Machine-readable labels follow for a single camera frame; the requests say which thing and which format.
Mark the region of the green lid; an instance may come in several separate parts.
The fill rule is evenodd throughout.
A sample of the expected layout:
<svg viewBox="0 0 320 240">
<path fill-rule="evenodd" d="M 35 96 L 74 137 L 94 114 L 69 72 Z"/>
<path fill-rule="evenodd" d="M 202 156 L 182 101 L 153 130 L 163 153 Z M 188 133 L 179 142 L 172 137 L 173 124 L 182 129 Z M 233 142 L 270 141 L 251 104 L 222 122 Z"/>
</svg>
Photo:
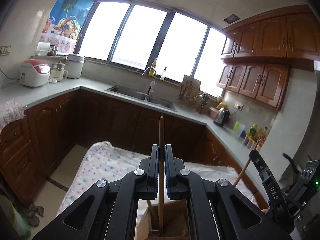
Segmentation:
<svg viewBox="0 0 320 240">
<path fill-rule="evenodd" d="M 233 131 L 236 132 L 238 130 L 238 128 L 239 128 L 239 125 L 240 125 L 240 122 L 237 121 L 233 126 Z"/>
</svg>

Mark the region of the white pink rice cooker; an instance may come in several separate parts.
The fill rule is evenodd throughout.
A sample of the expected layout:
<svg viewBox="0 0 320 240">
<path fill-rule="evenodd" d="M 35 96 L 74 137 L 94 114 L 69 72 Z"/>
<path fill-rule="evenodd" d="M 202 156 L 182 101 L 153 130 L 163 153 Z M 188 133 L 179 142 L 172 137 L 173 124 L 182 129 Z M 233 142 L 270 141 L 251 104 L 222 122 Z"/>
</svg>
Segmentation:
<svg viewBox="0 0 320 240">
<path fill-rule="evenodd" d="M 20 66 L 20 84 L 27 87 L 45 85 L 50 77 L 50 66 L 39 60 L 25 60 Z"/>
</svg>

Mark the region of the black wok with lid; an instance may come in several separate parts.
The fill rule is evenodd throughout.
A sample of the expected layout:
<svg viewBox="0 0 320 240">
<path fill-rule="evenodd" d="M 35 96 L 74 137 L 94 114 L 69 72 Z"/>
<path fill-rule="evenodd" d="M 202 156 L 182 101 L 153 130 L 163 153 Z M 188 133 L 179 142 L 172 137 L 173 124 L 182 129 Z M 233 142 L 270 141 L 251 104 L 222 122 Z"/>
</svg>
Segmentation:
<svg viewBox="0 0 320 240">
<path fill-rule="evenodd" d="M 295 184 L 298 181 L 299 176 L 302 174 L 303 169 L 299 163 L 295 163 L 293 159 L 286 153 L 282 153 L 282 156 L 289 162 L 290 171 L 285 171 L 281 175 L 281 182 L 290 182 Z"/>
</svg>

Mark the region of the white electric cooker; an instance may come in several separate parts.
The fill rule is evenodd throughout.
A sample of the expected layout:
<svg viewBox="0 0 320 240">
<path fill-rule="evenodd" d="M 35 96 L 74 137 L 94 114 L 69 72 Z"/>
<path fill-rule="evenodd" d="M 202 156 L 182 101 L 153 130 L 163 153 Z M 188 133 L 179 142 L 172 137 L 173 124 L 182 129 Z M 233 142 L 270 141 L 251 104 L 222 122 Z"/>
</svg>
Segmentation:
<svg viewBox="0 0 320 240">
<path fill-rule="evenodd" d="M 78 54 L 69 54 L 66 57 L 65 70 L 68 72 L 69 79 L 78 79 L 81 76 L 84 65 L 84 56 Z"/>
</svg>

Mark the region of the stainless steel sink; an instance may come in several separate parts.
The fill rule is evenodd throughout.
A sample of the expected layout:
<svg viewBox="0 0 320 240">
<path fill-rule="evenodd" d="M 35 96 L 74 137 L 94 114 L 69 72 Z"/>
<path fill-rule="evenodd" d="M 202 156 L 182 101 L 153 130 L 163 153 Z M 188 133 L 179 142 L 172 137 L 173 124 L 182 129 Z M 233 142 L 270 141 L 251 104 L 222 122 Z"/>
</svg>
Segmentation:
<svg viewBox="0 0 320 240">
<path fill-rule="evenodd" d="M 130 96 L 132 98 L 136 98 L 145 102 L 153 103 L 154 105 L 159 105 L 163 108 L 167 108 L 172 111 L 176 111 L 175 107 L 170 101 L 154 98 L 152 96 L 149 96 L 143 92 L 140 92 L 134 89 L 126 88 L 123 86 L 113 86 L 109 89 L 106 89 L 106 91 L 123 94 L 123 95 Z"/>
</svg>

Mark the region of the chrome sink faucet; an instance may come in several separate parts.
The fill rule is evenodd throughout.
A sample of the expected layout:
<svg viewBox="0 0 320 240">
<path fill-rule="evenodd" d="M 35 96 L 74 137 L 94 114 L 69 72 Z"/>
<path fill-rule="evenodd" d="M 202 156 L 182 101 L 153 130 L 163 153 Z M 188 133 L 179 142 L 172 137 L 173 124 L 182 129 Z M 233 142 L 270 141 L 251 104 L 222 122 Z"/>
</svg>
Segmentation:
<svg viewBox="0 0 320 240">
<path fill-rule="evenodd" d="M 146 70 L 144 70 L 142 76 L 145 76 L 147 71 L 150 70 L 151 67 L 148 67 L 146 68 Z M 154 91 L 154 87 L 155 87 L 155 84 L 156 84 L 156 76 L 157 76 L 157 72 L 156 72 L 156 75 L 154 77 L 152 77 L 152 81 L 150 82 L 150 85 L 149 85 L 149 88 L 148 88 L 148 92 L 147 92 L 147 97 L 150 98 L 152 97 L 152 94 L 153 94 L 153 91 Z"/>
</svg>

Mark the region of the white floral tablecloth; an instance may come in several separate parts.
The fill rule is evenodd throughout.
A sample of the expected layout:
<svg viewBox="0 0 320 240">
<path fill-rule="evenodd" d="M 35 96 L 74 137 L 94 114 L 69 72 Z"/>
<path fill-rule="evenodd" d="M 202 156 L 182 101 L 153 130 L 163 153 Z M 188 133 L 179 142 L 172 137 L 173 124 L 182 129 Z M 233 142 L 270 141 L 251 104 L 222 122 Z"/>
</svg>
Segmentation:
<svg viewBox="0 0 320 240">
<path fill-rule="evenodd" d="M 110 183 L 120 180 L 127 173 L 139 168 L 140 161 L 147 157 L 144 154 L 114 147 L 108 141 L 93 144 L 86 152 L 57 214 L 62 213 L 96 181 L 103 179 Z M 185 162 L 184 165 L 187 169 L 199 174 L 201 178 L 210 181 L 225 178 L 233 183 L 238 177 L 238 173 L 232 167 L 210 166 L 190 162 Z"/>
</svg>

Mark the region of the wooden knife rack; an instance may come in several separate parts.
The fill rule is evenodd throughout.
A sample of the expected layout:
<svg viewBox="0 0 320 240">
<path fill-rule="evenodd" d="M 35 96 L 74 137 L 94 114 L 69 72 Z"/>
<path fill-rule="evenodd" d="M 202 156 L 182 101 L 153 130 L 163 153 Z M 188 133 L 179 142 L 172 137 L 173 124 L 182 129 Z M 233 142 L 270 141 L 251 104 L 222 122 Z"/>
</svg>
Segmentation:
<svg viewBox="0 0 320 240">
<path fill-rule="evenodd" d="M 200 92 L 201 81 L 191 76 L 184 75 L 178 99 L 193 101 Z"/>
</svg>

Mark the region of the steel electric kettle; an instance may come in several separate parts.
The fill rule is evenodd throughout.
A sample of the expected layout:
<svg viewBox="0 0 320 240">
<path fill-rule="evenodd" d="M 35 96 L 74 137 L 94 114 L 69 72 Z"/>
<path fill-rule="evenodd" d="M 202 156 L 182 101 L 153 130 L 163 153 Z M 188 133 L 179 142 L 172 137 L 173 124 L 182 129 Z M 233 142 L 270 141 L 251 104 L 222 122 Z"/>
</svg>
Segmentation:
<svg viewBox="0 0 320 240">
<path fill-rule="evenodd" d="M 217 126 L 223 127 L 224 124 L 228 121 L 230 116 L 230 112 L 226 107 L 220 108 L 218 111 L 213 123 L 216 124 Z"/>
</svg>

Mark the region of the fruit poster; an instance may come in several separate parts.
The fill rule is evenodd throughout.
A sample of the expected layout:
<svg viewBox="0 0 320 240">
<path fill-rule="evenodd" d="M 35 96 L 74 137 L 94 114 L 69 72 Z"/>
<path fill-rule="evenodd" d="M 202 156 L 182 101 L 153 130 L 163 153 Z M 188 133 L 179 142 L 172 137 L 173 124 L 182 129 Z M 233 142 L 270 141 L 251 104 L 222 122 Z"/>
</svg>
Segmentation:
<svg viewBox="0 0 320 240">
<path fill-rule="evenodd" d="M 40 36 L 60 54 L 73 53 L 80 31 L 96 0 L 57 0 Z"/>
</svg>

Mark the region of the wooden utensil holder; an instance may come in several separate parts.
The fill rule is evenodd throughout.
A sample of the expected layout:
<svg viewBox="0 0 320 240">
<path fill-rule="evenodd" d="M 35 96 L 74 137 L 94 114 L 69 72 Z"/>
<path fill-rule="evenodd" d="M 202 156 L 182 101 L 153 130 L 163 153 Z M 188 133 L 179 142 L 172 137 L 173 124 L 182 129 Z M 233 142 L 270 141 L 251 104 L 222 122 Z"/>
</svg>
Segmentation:
<svg viewBox="0 0 320 240">
<path fill-rule="evenodd" d="M 159 233 L 157 219 L 149 208 L 137 216 L 135 239 L 190 239 L 185 200 L 164 203 L 163 229 Z"/>
</svg>

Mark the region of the yellow dish soap bottle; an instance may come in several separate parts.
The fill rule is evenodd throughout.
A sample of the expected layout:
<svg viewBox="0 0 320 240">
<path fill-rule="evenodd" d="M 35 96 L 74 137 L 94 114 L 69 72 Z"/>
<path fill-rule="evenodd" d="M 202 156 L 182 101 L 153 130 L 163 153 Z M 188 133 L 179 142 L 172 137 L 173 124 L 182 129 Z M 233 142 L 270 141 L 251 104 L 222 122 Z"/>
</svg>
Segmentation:
<svg viewBox="0 0 320 240">
<path fill-rule="evenodd" d="M 157 58 L 155 58 L 151 64 L 151 68 L 149 70 L 149 76 L 154 77 L 156 75 L 156 64 L 157 64 Z"/>
</svg>

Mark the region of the wooden chopstick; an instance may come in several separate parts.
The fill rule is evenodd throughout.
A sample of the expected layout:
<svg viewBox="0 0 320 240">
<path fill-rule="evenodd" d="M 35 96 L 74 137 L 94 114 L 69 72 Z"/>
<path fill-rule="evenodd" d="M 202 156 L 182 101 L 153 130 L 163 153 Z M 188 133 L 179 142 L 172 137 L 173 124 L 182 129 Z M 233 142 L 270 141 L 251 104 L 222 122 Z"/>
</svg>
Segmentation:
<svg viewBox="0 0 320 240">
<path fill-rule="evenodd" d="M 159 199 L 158 199 L 158 223 L 159 234 L 163 231 L 164 210 L 164 117 L 159 117 Z"/>
<path fill-rule="evenodd" d="M 239 173 L 237 179 L 235 180 L 235 182 L 233 183 L 233 186 L 236 187 L 239 183 L 239 181 L 242 179 L 243 175 L 245 174 L 248 166 L 249 166 L 249 163 L 251 162 L 251 160 L 248 158 L 246 164 L 244 165 L 244 167 L 242 168 L 241 172 Z"/>
</svg>

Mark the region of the upper wooden cabinets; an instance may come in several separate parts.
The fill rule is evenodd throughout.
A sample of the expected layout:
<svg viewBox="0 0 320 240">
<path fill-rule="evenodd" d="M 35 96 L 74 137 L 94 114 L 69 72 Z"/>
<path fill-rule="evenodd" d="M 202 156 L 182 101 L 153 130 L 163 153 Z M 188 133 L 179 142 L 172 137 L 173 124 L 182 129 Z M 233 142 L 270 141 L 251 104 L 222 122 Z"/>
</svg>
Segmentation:
<svg viewBox="0 0 320 240">
<path fill-rule="evenodd" d="M 217 87 L 277 110 L 290 70 L 313 70 L 319 60 L 319 21 L 308 5 L 263 12 L 223 29 L 224 62 Z"/>
</svg>

